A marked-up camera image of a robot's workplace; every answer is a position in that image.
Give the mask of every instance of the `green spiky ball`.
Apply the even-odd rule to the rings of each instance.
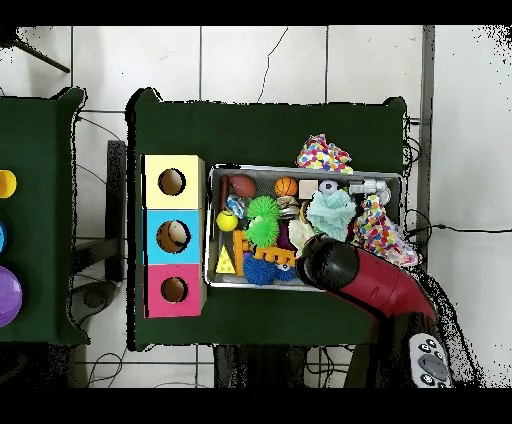
[[[279,236],[279,224],[277,219],[271,216],[257,216],[249,223],[245,230],[247,239],[258,247],[270,247],[274,245]]]
[[[256,197],[247,210],[247,216],[252,219],[257,216],[269,216],[273,219],[279,218],[279,206],[277,201],[270,196]]]

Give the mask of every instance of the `green table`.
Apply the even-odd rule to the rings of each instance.
[[[144,319],[138,248],[142,243],[139,158],[142,154],[193,154],[207,167],[215,163],[294,167],[308,136],[325,133],[350,153],[354,169],[401,174],[405,111],[402,98],[389,99],[384,105],[228,105],[163,102],[152,89],[136,92],[126,111],[128,191],[132,193],[128,225],[133,237],[129,257],[136,259],[128,267],[128,310],[135,308],[135,316],[129,316],[135,345],[369,341],[372,318],[326,293],[208,287],[200,317]]]
[[[0,199],[8,245],[0,265],[18,277],[23,305],[0,328],[0,341],[80,344],[69,320],[72,278],[72,124],[84,99],[65,89],[52,99],[0,97],[0,169],[16,175],[17,190]]]

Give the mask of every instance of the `metal tray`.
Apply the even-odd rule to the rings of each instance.
[[[346,186],[349,181],[359,181],[365,178],[375,178],[386,181],[391,190],[391,200],[385,206],[389,218],[401,229],[404,218],[404,199],[402,193],[402,177],[398,174],[378,173],[378,172],[354,172],[351,175],[337,174],[334,172],[301,169],[301,168],[274,168],[268,166],[241,165],[233,167],[230,165],[214,165],[211,167],[208,175],[208,211],[206,222],[206,240],[205,240],[205,260],[204,277],[208,284],[214,287],[232,287],[232,288],[250,288],[260,290],[300,290],[300,291],[320,291],[314,287],[305,285],[298,278],[292,281],[275,281],[273,284],[257,286],[247,282],[245,277],[238,277],[234,274],[217,274],[218,255],[222,245],[225,244],[230,257],[233,257],[233,238],[232,233],[220,231],[215,224],[215,219],[220,212],[218,210],[220,179],[223,175],[243,174],[251,177],[256,183],[256,196],[268,195],[276,197],[274,193],[274,184],[279,177],[289,176],[297,181],[301,179],[334,180],[340,186]],[[246,228],[248,220],[246,218],[239,221],[238,227]]]

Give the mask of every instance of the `colorful fabric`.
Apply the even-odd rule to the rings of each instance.
[[[354,223],[352,244],[397,266],[416,265],[418,255],[401,239],[398,227],[386,215],[379,196],[368,196],[361,206],[364,212]]]
[[[300,168],[323,169],[341,174],[354,172],[350,166],[346,165],[350,161],[347,152],[341,150],[334,143],[327,143],[325,134],[310,135],[297,157],[297,165]]]

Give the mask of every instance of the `yellow block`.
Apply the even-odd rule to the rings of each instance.
[[[222,246],[219,255],[219,261],[217,262],[217,269],[215,270],[218,274],[234,274],[235,268],[233,268],[233,264],[229,257],[226,246]]]
[[[148,209],[204,207],[206,181],[201,158],[193,155],[144,155],[141,160],[144,161]]]

